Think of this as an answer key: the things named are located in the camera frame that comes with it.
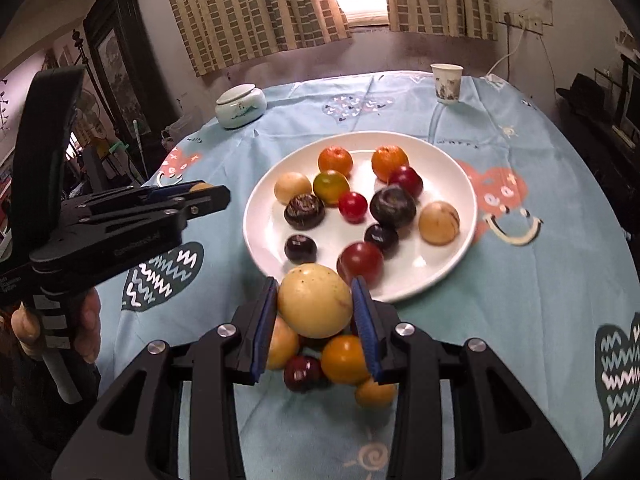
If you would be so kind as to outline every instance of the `white paper cup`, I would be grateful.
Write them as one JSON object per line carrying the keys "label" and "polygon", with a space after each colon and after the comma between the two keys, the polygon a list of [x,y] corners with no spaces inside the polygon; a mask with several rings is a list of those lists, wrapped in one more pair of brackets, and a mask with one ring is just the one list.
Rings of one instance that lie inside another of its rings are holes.
{"label": "white paper cup", "polygon": [[450,105],[460,101],[463,67],[446,63],[431,65],[438,101]]}

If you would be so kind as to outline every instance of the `jar lid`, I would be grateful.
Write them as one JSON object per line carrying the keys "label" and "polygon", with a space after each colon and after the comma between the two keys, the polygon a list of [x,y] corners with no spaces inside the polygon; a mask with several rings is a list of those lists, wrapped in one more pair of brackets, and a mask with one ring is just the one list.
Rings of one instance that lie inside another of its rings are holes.
{"label": "jar lid", "polygon": [[249,94],[250,92],[253,91],[254,88],[255,88],[255,85],[251,85],[251,84],[234,86],[233,88],[230,88],[225,93],[223,93],[216,101],[216,104],[226,105],[231,101],[235,101],[236,99],[239,99]]}

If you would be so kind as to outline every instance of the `plate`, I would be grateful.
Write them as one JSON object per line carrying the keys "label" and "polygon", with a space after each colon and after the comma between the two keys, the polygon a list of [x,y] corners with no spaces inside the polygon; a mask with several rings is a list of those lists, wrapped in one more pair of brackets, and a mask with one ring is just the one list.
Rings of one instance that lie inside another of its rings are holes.
{"label": "plate", "polygon": [[[371,169],[371,155],[380,146],[400,146],[409,156],[412,168],[424,181],[424,191],[417,204],[420,210],[434,200],[445,200],[460,215],[460,234],[445,247],[434,247],[420,238],[417,216],[412,229],[400,240],[398,252],[385,260],[384,274],[371,295],[379,301],[398,301],[411,297],[444,278],[460,262],[471,245],[478,221],[478,202],[465,172],[442,150],[415,137],[392,132],[354,132],[318,140],[291,153],[273,166],[255,186],[244,209],[244,242],[258,268],[266,276],[281,281],[295,265],[284,254],[284,244],[299,233],[284,219],[285,206],[273,193],[278,177],[287,171],[306,174],[313,182],[318,170],[318,155],[329,146],[342,146],[351,152],[353,171],[351,190],[369,202],[374,193],[385,187]],[[303,234],[318,245],[317,263],[335,270],[342,250],[362,241],[367,227],[375,223],[371,214],[361,224],[347,223],[337,208],[327,208],[322,223]]]}

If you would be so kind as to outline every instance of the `blue tablecloth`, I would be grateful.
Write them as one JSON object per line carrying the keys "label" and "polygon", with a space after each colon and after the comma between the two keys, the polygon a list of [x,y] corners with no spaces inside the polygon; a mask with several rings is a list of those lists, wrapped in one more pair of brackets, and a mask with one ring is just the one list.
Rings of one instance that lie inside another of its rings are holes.
{"label": "blue tablecloth", "polygon": [[[161,168],[163,184],[224,184],[232,203],[190,222],[180,250],[98,288],[102,390],[147,342],[196,340],[256,296],[262,276],[244,246],[241,219],[271,166],[322,137],[401,132],[458,160],[481,217],[497,219],[494,229],[479,221],[476,243],[447,279],[396,305],[402,320],[456,344],[484,338],[586,475],[638,400],[640,288],[612,209],[556,127],[500,80],[465,77],[461,102],[449,107],[437,103],[432,76],[417,72],[295,83],[265,94],[269,108],[258,121],[230,132],[212,120]],[[522,236],[536,218],[542,227],[524,247],[498,236]],[[259,385],[237,387],[236,399],[248,478],[384,478],[393,413],[362,410],[352,388],[300,396],[286,390],[281,373],[267,372]],[[450,436],[450,413],[444,421]],[[445,470],[452,476],[450,453],[449,446]],[[181,468],[185,477],[184,461]]]}

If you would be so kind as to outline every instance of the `silver screw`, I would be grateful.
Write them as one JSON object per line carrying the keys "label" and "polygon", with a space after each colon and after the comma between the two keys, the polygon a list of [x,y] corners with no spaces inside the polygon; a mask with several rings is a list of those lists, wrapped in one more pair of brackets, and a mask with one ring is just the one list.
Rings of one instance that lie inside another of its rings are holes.
{"label": "silver screw", "polygon": [[161,354],[166,350],[166,343],[164,341],[160,341],[159,339],[156,341],[152,341],[146,346],[146,351],[152,355]]}
{"label": "silver screw", "polygon": [[415,326],[411,323],[398,323],[396,325],[396,333],[402,337],[411,335],[415,332]]}
{"label": "silver screw", "polygon": [[486,343],[477,337],[470,339],[467,346],[472,352],[484,352],[486,350]]}
{"label": "silver screw", "polygon": [[218,335],[220,337],[229,337],[236,333],[236,327],[231,323],[225,323],[218,327]]}

